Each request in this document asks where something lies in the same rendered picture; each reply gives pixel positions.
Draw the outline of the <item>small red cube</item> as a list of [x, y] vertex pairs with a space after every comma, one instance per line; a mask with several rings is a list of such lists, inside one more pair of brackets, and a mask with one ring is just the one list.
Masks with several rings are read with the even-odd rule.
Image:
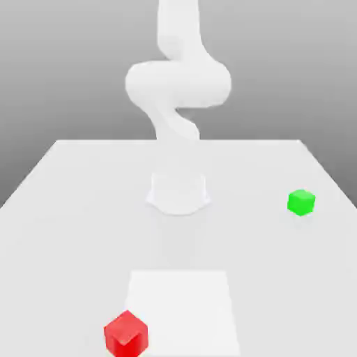
[[129, 310], [104, 327], [105, 345], [114, 357], [138, 357], [149, 346], [148, 326]]

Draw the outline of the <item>small green cube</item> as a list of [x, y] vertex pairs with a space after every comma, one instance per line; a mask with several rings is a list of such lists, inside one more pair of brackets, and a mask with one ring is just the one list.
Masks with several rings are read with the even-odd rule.
[[287, 209], [296, 215], [304, 216], [314, 210], [316, 196], [307, 190], [295, 190], [289, 193]]

